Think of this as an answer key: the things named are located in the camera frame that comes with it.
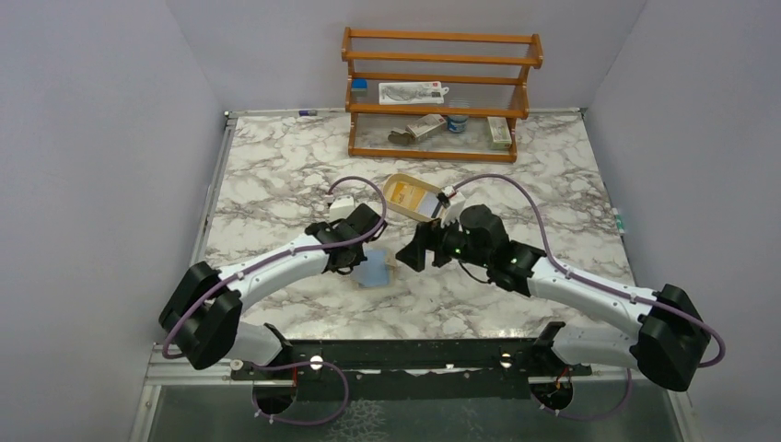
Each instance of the marble table surface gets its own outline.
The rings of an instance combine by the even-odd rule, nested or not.
[[[281,246],[327,218],[323,195],[330,182],[360,175],[379,187],[404,172],[436,185],[477,173],[518,180],[541,207],[554,254],[562,261],[626,284],[633,278],[616,230],[586,130],[579,115],[532,114],[518,123],[515,164],[458,163],[349,157],[349,115],[241,117],[227,160],[206,260],[213,266],[243,261]],[[346,183],[379,211],[366,185]],[[498,180],[463,188],[467,205],[487,204],[515,240],[541,247],[533,213],[513,187]],[[412,238],[415,222],[389,212],[389,227],[372,248],[392,252]],[[484,272],[475,269],[478,276]],[[346,276],[313,276],[250,308],[249,323],[274,324],[289,338],[525,337],[552,320],[598,323],[572,308],[479,285],[455,263],[416,273],[403,265],[387,287],[359,289]]]

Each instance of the gray wall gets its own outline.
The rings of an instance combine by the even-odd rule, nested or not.
[[[642,284],[728,342],[690,390],[707,440],[778,440],[781,4],[649,0],[587,113]]]
[[[0,6],[0,439],[129,435],[221,109],[162,0]]]
[[[542,38],[545,62],[542,70],[530,74],[531,106],[588,106],[645,3],[645,0],[167,1],[220,102],[231,110],[342,107],[347,67],[339,53],[345,26],[537,32]],[[491,49],[483,47],[481,51]],[[405,63],[401,64],[401,69],[406,69]],[[449,67],[453,66],[438,72],[446,74]]]

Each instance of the small tray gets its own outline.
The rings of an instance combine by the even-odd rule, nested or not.
[[[425,213],[420,213],[411,208],[404,207],[398,203],[399,192],[403,192],[403,190],[397,189],[400,184],[410,186],[412,188],[406,189],[406,196],[410,196],[412,193],[415,193],[415,189],[421,189],[426,193],[433,194],[436,200],[437,194],[442,192],[442,190],[433,184],[419,180],[415,177],[407,175],[406,173],[395,173],[390,175],[388,180],[385,181],[385,185],[382,187],[382,194],[385,195],[385,199],[388,201],[388,208],[393,212],[398,212],[402,215],[409,216],[416,221],[431,221],[433,218],[430,215],[434,214],[434,207],[431,207],[433,202],[430,201],[430,197],[424,193],[416,198],[416,200],[418,200],[415,204],[416,209],[420,210],[421,208],[425,208]]]

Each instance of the wooden shelf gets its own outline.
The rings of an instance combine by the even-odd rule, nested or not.
[[[466,131],[454,134],[443,129],[426,140],[408,146],[388,141],[389,128],[404,127],[414,122],[417,115],[354,114],[351,128],[351,157],[402,157],[450,161],[515,162],[516,145],[506,150],[491,150],[488,121],[470,118]]]
[[[379,40],[399,40],[399,41],[454,41],[471,43],[499,43],[505,46],[521,45],[525,46],[525,52],[519,56],[506,55],[485,55],[485,54],[457,54],[457,53],[419,53],[419,52],[373,52],[373,51],[354,51],[353,39],[379,39]],[[344,99],[345,109],[351,113],[351,131],[348,152],[351,156],[369,156],[369,157],[408,157],[408,158],[427,158],[427,159],[451,159],[461,161],[504,161],[514,162],[517,158],[516,144],[513,142],[510,151],[505,153],[496,152],[448,152],[437,149],[396,149],[396,148],[372,148],[361,146],[360,137],[356,141],[356,127],[359,114],[388,114],[388,115],[426,115],[436,113],[448,115],[457,113],[459,115],[469,115],[470,117],[504,117],[507,118],[507,124],[510,130],[515,132],[516,119],[526,119],[529,116],[529,100],[527,96],[526,83],[531,68],[539,69],[542,67],[542,44],[540,36],[533,35],[496,35],[496,34],[467,34],[454,32],[412,32],[400,30],[373,30],[373,29],[344,29],[342,40],[342,60],[347,62],[347,91]],[[388,62],[408,62],[423,64],[485,64],[485,65],[505,65],[519,66],[517,76],[455,76],[438,75],[432,73],[398,73],[398,72],[375,72],[373,70],[363,70],[357,72],[355,68],[356,61],[374,61],[375,63],[386,64]],[[353,80],[361,78],[368,81],[388,80],[388,81],[439,81],[444,86],[472,85],[473,87],[497,87],[503,88],[502,92],[478,94],[487,97],[501,97],[492,102],[486,102],[484,99],[478,99],[474,103],[468,103],[468,107],[463,106],[463,99],[448,99],[443,105],[385,105],[379,104],[375,98],[358,98],[352,94]],[[451,88],[448,97],[458,96],[454,94]]]

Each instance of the purple cable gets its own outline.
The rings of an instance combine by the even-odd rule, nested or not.
[[[336,186],[338,186],[339,184],[341,184],[342,182],[347,181],[347,180],[362,181],[362,182],[368,184],[374,190],[374,192],[376,192],[377,195],[379,195],[379,200],[382,203],[382,215],[379,216],[378,223],[374,227],[372,227],[371,230],[369,230],[367,233],[361,235],[358,238],[348,239],[347,241],[334,242],[332,244],[319,244],[319,245],[316,245],[316,246],[296,247],[295,249],[293,249],[293,251],[291,251],[291,250],[280,251],[279,253],[276,253],[276,254],[274,254],[272,256],[269,256],[268,258],[266,258],[264,260],[260,260],[259,262],[254,263],[253,265],[247,267],[246,269],[243,269],[242,272],[244,272],[244,273],[252,273],[252,272],[260,269],[264,265],[268,264],[269,262],[274,262],[274,261],[276,261],[276,260],[278,260],[280,258],[284,258],[287,255],[299,253],[301,251],[336,249],[336,248],[339,248],[339,247],[351,246],[353,244],[356,244],[358,242],[363,242],[364,240],[373,237],[374,234],[376,234],[377,231],[382,227],[382,223],[385,222],[385,215],[388,212],[388,203],[386,203],[385,197],[382,195],[382,191],[379,189],[379,187],[377,187],[377,184],[375,184],[375,183],[373,183],[373,182],[371,182],[371,181],[369,181],[369,180],[367,180],[365,178],[355,177],[355,176],[343,177],[343,178],[340,178],[339,180],[336,180],[331,185],[331,187],[328,188],[328,191],[326,193],[330,195],[331,192],[333,192],[333,188],[335,188]],[[230,275],[229,277],[223,279],[219,283],[215,284],[214,286],[212,286],[212,288],[207,290],[206,293],[204,293],[203,296],[199,297],[198,300],[195,301],[192,304],[192,306],[190,306],[190,308],[188,308],[187,311],[184,312],[183,315],[181,315],[181,318],[179,319],[179,321],[177,321],[177,323],[174,324],[174,326],[171,329],[169,335],[166,336],[165,341],[163,341],[163,357],[165,357],[166,359],[178,359],[178,358],[184,357],[183,353],[179,353],[178,355],[172,355],[170,353],[170,351],[169,351],[170,345],[173,343],[173,340],[176,337],[177,333],[179,333],[181,328],[184,326],[184,322],[187,321],[192,316],[193,313],[195,313],[195,310],[197,310],[206,301],[206,299],[209,299],[210,297],[212,297],[212,295],[214,293],[216,293],[217,290],[219,290],[222,287],[224,287],[224,286],[226,286],[226,285],[236,281],[237,279],[238,279],[238,276],[237,276],[236,273],[234,273],[234,274]]]
[[[541,405],[542,410],[545,411],[548,414],[553,414],[556,417],[562,417],[564,419],[569,419],[570,421],[578,421],[578,422],[593,422],[593,421],[601,421],[602,419],[608,419],[616,414],[620,413],[621,411],[626,408],[626,405],[629,403],[629,398],[632,396],[632,388],[635,384],[632,383],[632,370],[626,369],[626,390],[624,391],[624,397],[621,399],[620,402],[618,402],[618,405],[613,407],[612,410],[600,413],[600,414],[594,414],[591,416],[578,416],[577,414],[568,414],[564,412],[559,412],[559,414],[556,414],[556,410],[553,410],[549,407],[546,407],[545,405],[542,405],[542,402],[540,402],[539,399],[537,399],[536,396],[533,394],[531,397]]]
[[[540,227],[540,235],[542,236],[542,247],[545,249],[545,253],[548,255],[548,261],[551,263],[551,265],[558,270],[559,272],[563,274],[569,274],[569,277],[579,281],[580,283],[583,283],[585,285],[589,285],[591,287],[594,287],[596,289],[602,290],[604,292],[607,292],[611,295],[615,295],[617,297],[621,297],[623,299],[627,299],[629,301],[633,302],[639,302],[640,304],[645,304],[647,306],[660,308],[662,310],[665,310],[669,313],[672,313],[673,315],[682,318],[684,320],[688,320],[693,325],[705,330],[708,334],[713,336],[714,339],[716,339],[716,342],[718,343],[718,354],[716,357],[709,361],[701,362],[699,367],[706,367],[706,366],[714,366],[721,362],[722,359],[724,359],[724,355],[727,352],[727,346],[724,343],[724,340],[721,338],[721,336],[714,330],[711,326],[705,324],[701,320],[695,318],[694,316],[680,311],[677,308],[670,307],[667,304],[662,304],[658,301],[652,301],[650,299],[645,299],[643,297],[633,297],[629,295],[628,293],[622,292],[621,290],[617,290],[612,287],[608,287],[607,285],[598,283],[597,281],[592,281],[584,276],[580,276],[577,273],[574,273],[570,270],[567,270],[562,264],[560,264],[556,258],[554,258],[554,253],[551,251],[551,246],[548,243],[548,234],[545,233],[545,225],[542,223],[542,215],[540,214],[540,209],[537,207],[537,204],[534,203],[534,200],[531,199],[531,195],[529,195],[528,192],[526,192],[526,189],[521,187],[520,184],[518,184],[515,180],[511,179],[510,177],[506,177],[504,175],[499,175],[498,173],[484,173],[480,175],[475,175],[471,178],[468,178],[455,186],[453,186],[456,190],[458,190],[461,186],[464,184],[468,184],[474,180],[479,180],[482,178],[499,178],[500,180],[505,180],[515,186],[516,189],[518,189],[521,193],[523,193],[523,196],[526,197],[526,200],[529,201],[529,205],[531,206],[531,210],[534,211],[534,216],[537,218],[537,225]]]
[[[258,403],[255,401],[255,398],[252,398],[252,406],[255,408],[255,417],[263,416],[265,418],[268,418],[270,420],[270,423],[273,422],[281,422],[283,424],[290,424],[290,425],[301,425],[301,426],[315,426],[315,425],[323,425],[326,424],[333,419],[336,419],[339,417],[340,414],[344,413],[344,410],[347,408],[347,403],[350,399],[350,387],[347,383],[347,376],[344,375],[344,372],[339,369],[338,366],[335,366],[334,364],[327,362],[327,361],[321,361],[321,362],[312,362],[312,361],[303,361],[303,362],[296,362],[295,364],[287,364],[285,366],[258,366],[255,364],[252,364],[252,366],[256,370],[260,371],[281,371],[281,370],[289,370],[290,368],[298,368],[300,366],[311,366],[313,364],[319,365],[319,366],[326,366],[330,368],[331,370],[335,371],[337,375],[339,375],[339,378],[342,379],[342,385],[344,385],[344,398],[342,399],[342,404],[339,405],[339,408],[331,413],[330,415],[323,417],[322,419],[318,419],[317,421],[297,421],[294,419],[286,419],[284,417],[276,417],[273,414],[266,414],[261,410],[261,407],[258,406]]]

